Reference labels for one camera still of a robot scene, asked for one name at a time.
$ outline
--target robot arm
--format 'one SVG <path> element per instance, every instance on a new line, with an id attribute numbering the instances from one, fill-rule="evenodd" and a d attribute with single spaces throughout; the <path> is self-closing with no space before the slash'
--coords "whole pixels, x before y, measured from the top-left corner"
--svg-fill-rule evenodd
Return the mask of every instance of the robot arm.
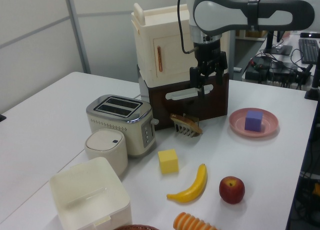
<path id="1" fill-rule="evenodd" d="M 220 51 L 221 34 L 230 30 L 319 31 L 319 0 L 186 0 L 197 67 L 190 68 L 190 86 L 201 89 L 216 72 L 227 68 Z"/>
<path id="2" fill-rule="evenodd" d="M 207 35 L 230 30 L 319 30 L 317 0 L 194 0 L 193 20 Z"/>

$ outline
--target orange toy food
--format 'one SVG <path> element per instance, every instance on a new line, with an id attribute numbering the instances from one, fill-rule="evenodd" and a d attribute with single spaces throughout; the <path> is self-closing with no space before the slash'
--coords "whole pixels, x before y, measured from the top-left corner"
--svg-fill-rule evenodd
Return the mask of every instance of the orange toy food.
<path id="1" fill-rule="evenodd" d="M 189 213 L 180 213 L 173 222 L 173 228 L 175 230 L 217 230 L 209 223 L 205 223 L 199 218 L 195 218 Z"/>

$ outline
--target white wall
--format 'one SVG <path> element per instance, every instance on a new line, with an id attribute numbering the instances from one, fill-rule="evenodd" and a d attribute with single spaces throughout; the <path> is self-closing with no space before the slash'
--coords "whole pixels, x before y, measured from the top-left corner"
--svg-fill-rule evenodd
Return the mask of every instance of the white wall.
<path id="1" fill-rule="evenodd" d="M 178 0 L 71 0 L 78 34 L 92 74 L 138 82 L 131 12 L 174 6 Z"/>
<path id="2" fill-rule="evenodd" d="M 0 0 L 0 114 L 83 71 L 66 0 Z"/>

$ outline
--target silver toaster top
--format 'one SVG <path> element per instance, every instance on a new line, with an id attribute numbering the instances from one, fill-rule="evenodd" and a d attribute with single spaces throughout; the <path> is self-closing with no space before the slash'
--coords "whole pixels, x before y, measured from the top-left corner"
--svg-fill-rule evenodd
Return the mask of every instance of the silver toaster top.
<path id="1" fill-rule="evenodd" d="M 127 123 L 141 120 L 151 110 L 148 102 L 115 95 L 101 96 L 86 108 L 89 115 Z"/>

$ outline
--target cabinet handle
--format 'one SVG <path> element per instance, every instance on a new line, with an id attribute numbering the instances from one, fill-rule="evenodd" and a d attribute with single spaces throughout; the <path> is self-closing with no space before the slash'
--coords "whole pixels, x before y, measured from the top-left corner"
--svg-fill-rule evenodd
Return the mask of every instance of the cabinet handle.
<path id="1" fill-rule="evenodd" d="M 157 50 L 158 50 L 159 71 L 162 72 L 161 47 L 158 46 Z"/>

